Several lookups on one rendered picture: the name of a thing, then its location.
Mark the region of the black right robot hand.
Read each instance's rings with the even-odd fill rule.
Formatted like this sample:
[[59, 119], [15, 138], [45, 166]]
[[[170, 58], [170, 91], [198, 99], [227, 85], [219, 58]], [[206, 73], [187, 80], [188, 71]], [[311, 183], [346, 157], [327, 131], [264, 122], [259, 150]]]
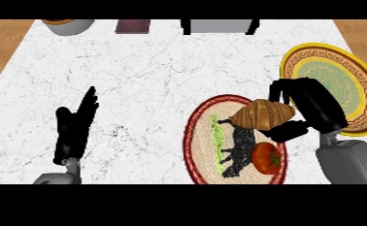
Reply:
[[321, 134], [343, 130], [348, 126], [343, 108], [330, 91], [317, 79], [278, 79], [270, 85], [268, 99], [295, 103], [304, 120], [290, 120], [261, 133], [283, 143], [308, 133], [312, 127]]

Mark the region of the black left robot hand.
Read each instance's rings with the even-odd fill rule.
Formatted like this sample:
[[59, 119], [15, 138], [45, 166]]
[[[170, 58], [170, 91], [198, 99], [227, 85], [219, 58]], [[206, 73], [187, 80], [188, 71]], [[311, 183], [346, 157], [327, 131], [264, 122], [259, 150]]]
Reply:
[[73, 113], [67, 107], [56, 109], [58, 140], [53, 163], [64, 166], [70, 158], [83, 157], [89, 138], [89, 129], [99, 108], [96, 88], [90, 87], [77, 111]]

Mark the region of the yellow patterned plate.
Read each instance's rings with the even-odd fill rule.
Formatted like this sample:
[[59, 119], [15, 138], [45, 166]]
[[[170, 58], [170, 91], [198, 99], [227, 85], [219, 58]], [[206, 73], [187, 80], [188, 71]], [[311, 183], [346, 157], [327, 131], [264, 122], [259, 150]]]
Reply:
[[343, 108], [342, 135], [367, 137], [367, 64], [358, 57], [329, 44], [301, 44], [283, 57], [280, 77], [321, 82]]

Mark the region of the brown croissant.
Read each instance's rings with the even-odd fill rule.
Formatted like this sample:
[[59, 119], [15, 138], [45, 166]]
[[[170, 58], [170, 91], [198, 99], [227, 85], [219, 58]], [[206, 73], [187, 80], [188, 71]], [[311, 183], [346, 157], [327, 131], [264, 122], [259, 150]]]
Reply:
[[256, 99], [231, 116], [231, 122], [246, 129], [270, 131], [286, 123], [295, 115], [296, 109], [293, 106]]

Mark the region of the round woven red-rimmed placemat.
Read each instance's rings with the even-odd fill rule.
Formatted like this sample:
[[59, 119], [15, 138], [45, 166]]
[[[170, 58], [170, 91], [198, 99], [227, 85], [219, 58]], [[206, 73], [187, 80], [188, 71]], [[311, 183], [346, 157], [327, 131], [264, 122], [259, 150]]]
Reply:
[[262, 174], [249, 164], [235, 177], [227, 178], [222, 173], [233, 161], [219, 163], [230, 152], [222, 149], [234, 147], [234, 127], [230, 123], [219, 124], [243, 106], [252, 102], [238, 95], [219, 95], [209, 98], [196, 108], [190, 117], [184, 134], [184, 158], [191, 179], [196, 184], [281, 184], [287, 175], [287, 148], [275, 143], [255, 130], [255, 142], [274, 144], [281, 158], [280, 171], [274, 175]]

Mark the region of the red tomato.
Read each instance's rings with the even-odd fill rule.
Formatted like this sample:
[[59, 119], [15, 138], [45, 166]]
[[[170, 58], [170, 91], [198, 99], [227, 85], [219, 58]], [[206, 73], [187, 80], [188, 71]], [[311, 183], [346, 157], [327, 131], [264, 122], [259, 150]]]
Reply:
[[274, 144], [262, 142], [252, 148], [252, 163], [264, 175], [275, 175], [281, 169], [283, 155]]

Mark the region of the grey pot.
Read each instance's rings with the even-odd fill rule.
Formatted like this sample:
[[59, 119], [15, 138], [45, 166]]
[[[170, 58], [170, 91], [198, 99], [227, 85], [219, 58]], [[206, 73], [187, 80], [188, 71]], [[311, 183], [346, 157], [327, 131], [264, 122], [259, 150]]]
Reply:
[[83, 33], [92, 26], [93, 19], [43, 19], [50, 31], [59, 36], [73, 36]]

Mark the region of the dark red box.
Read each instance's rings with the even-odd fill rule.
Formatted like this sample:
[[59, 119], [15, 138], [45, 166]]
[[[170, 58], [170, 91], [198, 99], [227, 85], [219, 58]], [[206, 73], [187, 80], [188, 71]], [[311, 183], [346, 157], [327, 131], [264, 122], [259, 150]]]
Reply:
[[122, 19], [117, 22], [117, 34], [148, 34], [151, 21], [148, 19]]

